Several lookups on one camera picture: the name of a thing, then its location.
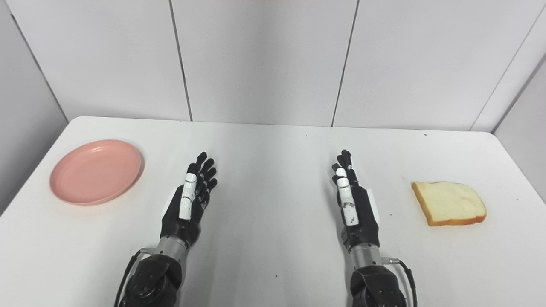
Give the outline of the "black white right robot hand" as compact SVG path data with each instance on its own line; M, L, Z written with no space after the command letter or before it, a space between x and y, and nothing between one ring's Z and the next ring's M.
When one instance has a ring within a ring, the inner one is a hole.
M348 150L342 150L336 159L332 166L333 182L343 220L343 245L348 251L361 244L380 247L380 222L374 194L371 189L361 186Z

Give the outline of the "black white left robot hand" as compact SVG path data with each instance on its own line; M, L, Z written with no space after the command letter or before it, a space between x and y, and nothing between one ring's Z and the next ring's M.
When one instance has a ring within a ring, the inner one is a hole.
M160 239L179 239L186 247L197 241L210 194L217 186L216 173L215 160L206 152L189 164L183 184L174 190L162 217Z

